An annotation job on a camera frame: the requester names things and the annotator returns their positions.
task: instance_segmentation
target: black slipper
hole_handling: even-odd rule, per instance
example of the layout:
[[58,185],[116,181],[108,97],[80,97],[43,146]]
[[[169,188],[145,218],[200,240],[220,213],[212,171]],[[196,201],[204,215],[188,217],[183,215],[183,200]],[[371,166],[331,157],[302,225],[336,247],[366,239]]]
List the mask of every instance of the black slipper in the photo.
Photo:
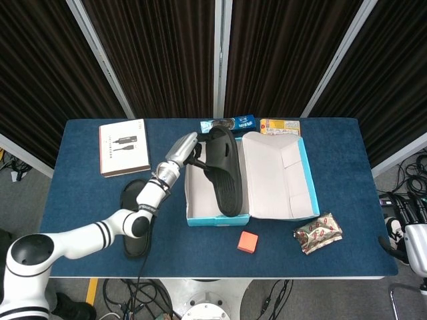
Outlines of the black slipper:
[[220,211],[228,217],[235,217],[240,214],[243,203],[236,140],[232,132],[221,125],[210,129],[206,140],[205,176],[212,182]]
[[[136,197],[141,190],[145,187],[146,181],[136,179],[129,182],[123,189],[120,195],[120,207],[132,211],[138,211],[138,204]],[[151,218],[149,231],[141,238],[134,239],[125,235],[123,237],[123,244],[125,246],[125,255],[128,258],[139,258],[147,254],[149,246],[151,245],[151,231],[153,229],[155,217]]]

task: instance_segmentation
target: blue tablecloth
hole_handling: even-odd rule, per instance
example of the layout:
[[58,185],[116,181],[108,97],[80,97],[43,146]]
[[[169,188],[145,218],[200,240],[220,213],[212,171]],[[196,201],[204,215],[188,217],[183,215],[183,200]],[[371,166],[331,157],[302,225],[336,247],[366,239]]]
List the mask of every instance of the blue tablecloth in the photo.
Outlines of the blue tablecloth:
[[[150,172],[104,178],[99,173],[100,125],[119,119],[67,122],[51,182],[41,232],[60,232],[109,217],[131,180]],[[199,119],[146,119],[151,166],[175,141],[199,131]],[[244,227],[188,227],[184,174],[161,206],[144,277],[356,277],[397,274],[377,242],[387,236],[364,143],[355,119],[300,119],[320,211],[331,211],[344,238],[309,256],[292,231],[306,222],[251,218]],[[254,254],[237,250],[240,233],[259,236]],[[129,260],[122,237],[79,260],[60,258],[54,277],[136,277],[142,259]]]

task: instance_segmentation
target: snack wrapper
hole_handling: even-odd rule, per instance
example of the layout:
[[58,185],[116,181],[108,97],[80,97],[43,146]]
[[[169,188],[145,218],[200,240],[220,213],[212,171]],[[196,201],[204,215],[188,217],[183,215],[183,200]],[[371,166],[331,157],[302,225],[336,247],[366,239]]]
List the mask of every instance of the snack wrapper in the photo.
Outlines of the snack wrapper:
[[302,252],[309,255],[325,245],[341,240],[342,230],[329,212],[294,230],[294,237],[300,243]]
[[260,127],[263,135],[293,133],[301,136],[300,122],[296,120],[261,119]]
[[243,115],[241,117],[227,119],[213,119],[200,121],[200,129],[202,133],[208,133],[212,127],[223,125],[231,131],[252,130],[255,129],[255,118],[253,115]]

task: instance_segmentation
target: blue package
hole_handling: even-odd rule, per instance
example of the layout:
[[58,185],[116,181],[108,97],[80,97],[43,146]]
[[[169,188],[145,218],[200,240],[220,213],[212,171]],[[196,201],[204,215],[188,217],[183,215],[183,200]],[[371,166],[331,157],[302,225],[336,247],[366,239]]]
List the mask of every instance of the blue package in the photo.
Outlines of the blue package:
[[223,125],[231,131],[250,130],[256,127],[253,115],[242,115],[241,117],[200,121],[201,132],[208,133],[216,125]]

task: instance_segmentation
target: orange cube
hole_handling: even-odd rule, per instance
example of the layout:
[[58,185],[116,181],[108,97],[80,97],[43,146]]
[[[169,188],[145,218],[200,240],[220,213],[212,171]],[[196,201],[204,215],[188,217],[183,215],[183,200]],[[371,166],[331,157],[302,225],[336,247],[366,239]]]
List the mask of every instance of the orange cube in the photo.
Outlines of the orange cube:
[[243,231],[242,235],[240,235],[238,249],[248,253],[254,253],[257,241],[257,235]]

